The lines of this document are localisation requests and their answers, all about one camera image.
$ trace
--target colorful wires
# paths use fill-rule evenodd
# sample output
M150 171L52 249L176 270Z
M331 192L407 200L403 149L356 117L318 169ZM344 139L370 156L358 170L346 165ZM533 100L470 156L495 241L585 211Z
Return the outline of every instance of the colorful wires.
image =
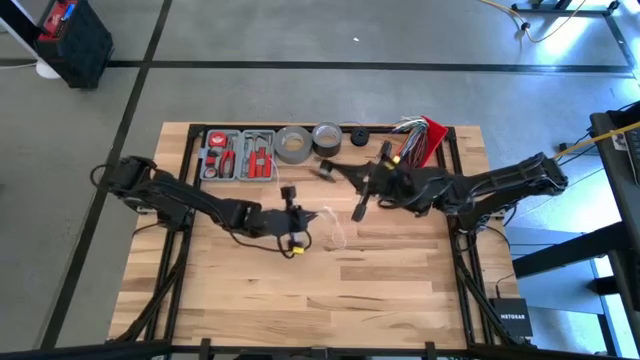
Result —
M420 116L403 117L399 125L391 133L409 131L407 140L402 144L398 156L405 160L410 167L419 168L427 155L427 131L429 124Z

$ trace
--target electrical tape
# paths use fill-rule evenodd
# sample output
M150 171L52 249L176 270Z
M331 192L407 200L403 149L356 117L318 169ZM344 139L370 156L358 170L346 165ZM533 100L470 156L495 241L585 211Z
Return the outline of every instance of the electrical tape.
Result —
M351 143L355 146L365 146L369 142L369 130L358 126L351 130Z

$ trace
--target tool kit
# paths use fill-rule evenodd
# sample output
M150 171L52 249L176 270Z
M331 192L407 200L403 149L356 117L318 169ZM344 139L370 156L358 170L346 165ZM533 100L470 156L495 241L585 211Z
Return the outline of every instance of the tool kit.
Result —
M238 152L242 150L242 136L238 130L210 130L205 148L200 179L204 181L232 181L238 177Z
M273 130L242 132L242 156L238 179L241 181L271 181L273 179Z
M211 130L201 150L203 181L271 181L272 130Z

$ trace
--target wire bundle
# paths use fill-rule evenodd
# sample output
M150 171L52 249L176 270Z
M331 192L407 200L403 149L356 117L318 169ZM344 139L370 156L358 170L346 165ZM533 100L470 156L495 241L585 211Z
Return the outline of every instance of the wire bundle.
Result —
M541 42L545 41L546 39L548 39L549 37L551 37L556 32L558 32L558 30L560 30L566 23L568 23L569 20L571 20L578 13L578 11L580 11L582 6L587 2L587 0L582 0L580 5L578 5L578 7L573 11L573 13L571 13L571 15L569 15L569 17L567 17L567 19L562 24L560 24L560 26L555 28L555 30L553 30L552 32L550 32L549 34L544 36L543 38L534 39L531 36L531 33L529 32L529 29L531 29L531 24L527 20L525 20L517 11L515 11L515 10L513 10L511 8L508 8L508 7L504 6L504 5L497 4L497 3L493 2L493 1L490 1L490 0L480 0L480 1L485 3L485 4L487 4L487 5L491 5L491 6L495 7L495 8L498 8L498 9L506 12L507 14L513 16L513 17L518 18L522 22L521 25L520 25L520 30L524 31L527 34L527 37L529 38L529 40L534 44L541 43Z
M422 167L427 156L427 130L429 124L422 117L403 117L400 124L391 130L392 134L409 131L407 140L400 147L398 155L411 168Z

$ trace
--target black floor stripe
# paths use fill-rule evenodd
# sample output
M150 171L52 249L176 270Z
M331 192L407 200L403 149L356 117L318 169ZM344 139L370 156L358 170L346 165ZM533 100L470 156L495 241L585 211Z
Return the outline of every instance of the black floor stripe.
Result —
M31 64L29 59L0 59L0 66ZM512 64L423 64L394 62L331 61L189 61L189 60L111 60L110 68L155 69L301 69L301 70L389 70L389 71L460 71L506 73L601 73L630 75L624 65L512 65Z
M631 68L631 72L635 76L635 71L637 68L636 59L633 56L633 53L631 52L627 41L624 39L624 36L622 35L618 24L616 24L613 16L605 16L604 19L607 22L607 26L609 26L609 30L611 30L611 33L613 34L613 38L618 43L618 47L620 47L622 55L624 56L625 60L627 60L627 64L629 64L629 67Z
M136 76L136 80L131 91L131 95L129 96L124 114L122 115L122 121L118 126L116 136L113 140L113 145L111 147L111 150L109 151L109 155L107 156L107 164L114 165L120 158L122 147L124 146L127 134L129 133L129 128L131 127L133 116L136 112L136 108L140 100L140 96L142 95L142 89L144 88L147 75L149 74L149 63L151 59L153 59L155 50L158 47L158 42L160 42L162 30L164 29L169 9L171 8L171 3L172 0L164 0L162 4L160 14L158 15L158 20L156 21L156 26L153 30L151 39L149 40L147 51L144 55L144 62L141 63L140 70L138 71L138 75ZM100 187L104 188L106 186L106 179L111 174L111 170L111 167L107 167L105 169L103 177L100 180ZM67 271L67 275L62 284L60 294L58 295L58 299L51 314L51 318L49 319L49 323L43 335L42 343L40 345L40 349L42 350L53 349L56 345L56 342L58 341L60 330L62 329L64 319L69 310L69 305L71 304L71 300L73 299L73 293L75 292L76 286L78 285L78 280L80 279L80 274L82 273L84 262L89 252L89 248L91 247L91 241L96 231L96 227L98 226L98 221L100 219L100 214L102 213L106 198L107 193L105 191L97 190L91 202L89 213L85 220L84 226L82 227L82 232L80 234L76 249L73 253L73 258L71 259L69 270Z

